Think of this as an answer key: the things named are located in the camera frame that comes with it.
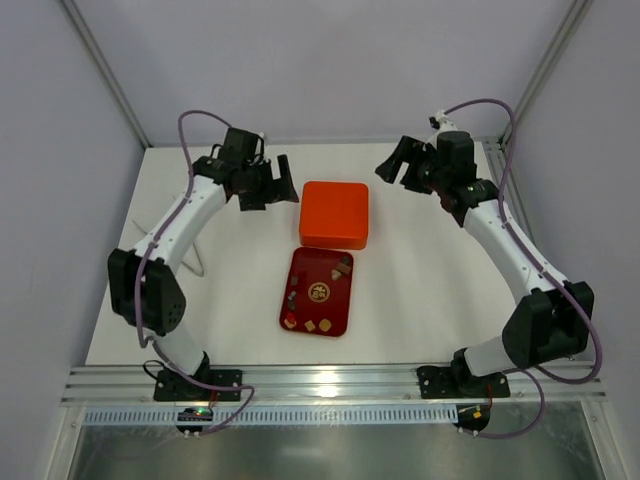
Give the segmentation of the red lacquer tray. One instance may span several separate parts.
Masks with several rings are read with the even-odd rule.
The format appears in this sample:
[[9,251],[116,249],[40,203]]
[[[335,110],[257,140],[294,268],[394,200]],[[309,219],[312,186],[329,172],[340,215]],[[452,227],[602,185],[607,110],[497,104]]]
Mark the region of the red lacquer tray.
[[[351,259],[352,270],[349,275],[333,281],[331,271],[337,270],[343,257]],[[296,286],[290,285],[292,277],[298,277]],[[291,265],[285,282],[284,296],[279,314],[280,327],[288,332],[339,338],[348,328],[351,300],[351,286],[354,277],[354,257],[346,251],[299,247],[292,255]],[[289,308],[287,300],[292,291],[296,291],[295,308]],[[296,325],[285,323],[286,315],[295,316]],[[319,328],[321,320],[327,319],[332,327],[328,332]],[[305,323],[312,321],[316,329],[308,332]]]

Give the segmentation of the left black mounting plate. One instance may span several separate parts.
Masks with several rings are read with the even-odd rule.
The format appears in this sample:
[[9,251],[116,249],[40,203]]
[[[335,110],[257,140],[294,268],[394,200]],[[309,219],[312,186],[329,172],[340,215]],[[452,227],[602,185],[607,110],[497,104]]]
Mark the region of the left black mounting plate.
[[240,369],[211,369],[209,383],[215,386],[210,400],[217,402],[237,402],[241,399],[243,372]]

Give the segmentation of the aluminium rail frame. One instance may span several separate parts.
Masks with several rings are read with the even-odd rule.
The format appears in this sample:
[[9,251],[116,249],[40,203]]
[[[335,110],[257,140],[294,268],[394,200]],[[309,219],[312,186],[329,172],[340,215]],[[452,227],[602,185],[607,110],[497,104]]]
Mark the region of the aluminium rail frame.
[[[429,403],[483,402],[495,394],[450,397],[436,392],[418,377],[416,364],[246,365],[242,383],[255,389],[257,404],[420,403],[421,390]],[[152,401],[155,381],[136,365],[85,366],[71,370],[61,405],[146,405]]]

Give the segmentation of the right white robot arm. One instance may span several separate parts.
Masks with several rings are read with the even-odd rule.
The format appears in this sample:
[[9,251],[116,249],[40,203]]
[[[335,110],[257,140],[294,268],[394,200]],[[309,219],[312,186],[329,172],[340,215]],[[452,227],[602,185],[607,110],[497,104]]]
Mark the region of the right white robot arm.
[[435,193],[448,212],[485,250],[516,303],[502,332],[462,348],[438,370],[446,393],[479,397],[506,388],[505,374],[583,352],[594,293],[571,282],[535,250],[499,199],[499,189],[477,175],[475,144],[465,131],[439,131],[429,141],[404,136],[376,174],[405,189]]

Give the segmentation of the red wrapped chocolate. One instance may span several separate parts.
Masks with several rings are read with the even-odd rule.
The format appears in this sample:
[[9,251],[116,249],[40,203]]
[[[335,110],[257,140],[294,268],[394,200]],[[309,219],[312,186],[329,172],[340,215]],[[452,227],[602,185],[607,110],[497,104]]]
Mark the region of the red wrapped chocolate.
[[294,316],[291,312],[289,312],[289,313],[286,315],[286,317],[285,317],[285,323],[286,323],[287,325],[292,325],[292,326],[295,326],[295,325],[296,325],[295,316]]

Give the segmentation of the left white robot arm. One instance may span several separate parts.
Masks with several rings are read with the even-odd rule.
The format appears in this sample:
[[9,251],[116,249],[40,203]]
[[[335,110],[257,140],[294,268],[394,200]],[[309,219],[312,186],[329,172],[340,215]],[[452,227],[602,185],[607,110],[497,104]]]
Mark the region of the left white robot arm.
[[246,387],[234,373],[216,372],[208,354],[182,321],[187,299],[177,270],[202,229],[231,198],[243,211],[278,202],[296,203],[289,160],[265,155],[262,135],[228,128],[212,155],[188,158],[185,191],[159,223],[133,248],[108,257],[112,311],[134,327],[141,347],[152,347],[163,364],[155,400],[238,401]]

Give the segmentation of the metal tongs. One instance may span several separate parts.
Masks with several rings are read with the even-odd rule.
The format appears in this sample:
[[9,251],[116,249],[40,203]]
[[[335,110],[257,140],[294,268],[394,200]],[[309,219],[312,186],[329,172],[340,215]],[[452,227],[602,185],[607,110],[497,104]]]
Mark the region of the metal tongs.
[[[130,222],[138,230],[143,238],[149,233],[149,231],[142,227],[136,220],[132,219],[130,220]],[[188,270],[194,276],[198,278],[204,278],[206,274],[206,267],[203,262],[202,256],[200,255],[197,243],[194,242],[189,247],[187,253],[181,260],[181,266],[184,267],[184,269]]]

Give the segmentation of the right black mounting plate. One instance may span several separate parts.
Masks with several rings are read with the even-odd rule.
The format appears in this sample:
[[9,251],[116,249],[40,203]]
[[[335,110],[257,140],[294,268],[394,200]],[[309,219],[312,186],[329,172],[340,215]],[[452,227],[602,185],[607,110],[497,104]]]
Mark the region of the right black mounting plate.
[[435,365],[421,366],[416,370],[422,399],[508,398],[511,395],[506,376],[493,373],[475,377],[460,373],[454,368]]

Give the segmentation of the orange chocolate box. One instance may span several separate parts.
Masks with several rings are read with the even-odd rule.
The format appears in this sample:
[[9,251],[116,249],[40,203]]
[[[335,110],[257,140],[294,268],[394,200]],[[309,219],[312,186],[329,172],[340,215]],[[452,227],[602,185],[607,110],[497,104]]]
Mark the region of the orange chocolate box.
[[311,235],[301,233],[299,235],[302,246],[334,250],[362,250],[366,247],[368,236],[355,235]]

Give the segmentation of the orange box lid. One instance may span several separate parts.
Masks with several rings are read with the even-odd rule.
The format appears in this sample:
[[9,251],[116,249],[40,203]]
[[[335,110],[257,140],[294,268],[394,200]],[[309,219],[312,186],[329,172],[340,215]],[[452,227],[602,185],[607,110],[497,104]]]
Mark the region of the orange box lid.
[[300,206],[301,233],[369,236],[368,186],[353,182],[306,182]]

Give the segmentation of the brown rectangular chocolate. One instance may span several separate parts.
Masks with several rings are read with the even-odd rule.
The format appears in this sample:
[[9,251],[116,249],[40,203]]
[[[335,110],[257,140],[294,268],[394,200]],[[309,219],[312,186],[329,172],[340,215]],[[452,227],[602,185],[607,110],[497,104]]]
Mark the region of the brown rectangular chocolate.
[[337,265],[336,269],[343,275],[349,275],[352,270],[352,267],[350,265],[340,263]]

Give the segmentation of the black mounting plate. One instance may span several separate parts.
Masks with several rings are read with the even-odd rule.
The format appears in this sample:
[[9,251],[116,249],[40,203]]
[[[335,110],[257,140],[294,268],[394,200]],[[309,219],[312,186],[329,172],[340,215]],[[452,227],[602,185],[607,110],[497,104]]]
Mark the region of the black mounting plate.
[[240,369],[211,369],[209,383],[215,386],[210,400],[217,402],[237,402],[241,399],[243,372]]
[[416,370],[422,399],[508,398],[511,395],[506,376],[493,373],[475,377],[460,373],[454,368],[435,365],[421,366]]

